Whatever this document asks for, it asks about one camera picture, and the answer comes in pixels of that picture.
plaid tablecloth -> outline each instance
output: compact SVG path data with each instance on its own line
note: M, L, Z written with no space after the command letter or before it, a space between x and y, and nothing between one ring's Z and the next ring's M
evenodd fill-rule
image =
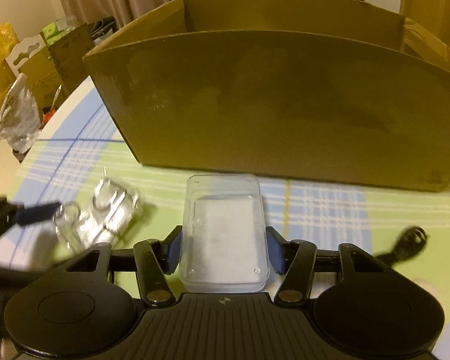
M182 223L186 180L192 171L140 166L87 79L54 115L12 183L9 199L90 201L103 175L120 178L145 198L148 213L129 244L161 239ZM369 252L386 251L408 225L430 235L420 257L397 270L432 292L445 309L446 326L434 353L450 360L450 188L425 193L341 184L260 178L267 225L287 239L307 239L320 249L351 242ZM55 241L49 223L12 228L0 240L0 265L40 266ZM121 277L123 287L134 276ZM172 288L178 286L171 279ZM127 288L132 293L135 288Z

table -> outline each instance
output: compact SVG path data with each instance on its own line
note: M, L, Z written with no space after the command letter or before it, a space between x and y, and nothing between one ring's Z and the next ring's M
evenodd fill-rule
M66 100L22 163L9 199L33 204L59 199L87 204L106 168L108 176L137 188L147 214L129 246L164 238L182 223L185 183L192 171L140 166L117 131L90 78ZM354 243L370 253L389 250L408 225L423 227L429 244L416 259L397 265L403 275L433 293L446 325L435 347L450 360L450 187L442 193L259 178L266 223L287 239L307 239L320 249ZM17 269L50 261L56 237L50 223L12 228L0 240L0 265ZM172 276L171 288L180 283ZM119 283L135 296L135 276ZM317 288L326 282L317 283Z

clear plastic box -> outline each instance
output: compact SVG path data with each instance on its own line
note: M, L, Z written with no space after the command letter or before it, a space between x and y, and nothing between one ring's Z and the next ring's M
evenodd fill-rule
M269 275L265 220L253 175L188 179L180 279L192 292L259 291Z

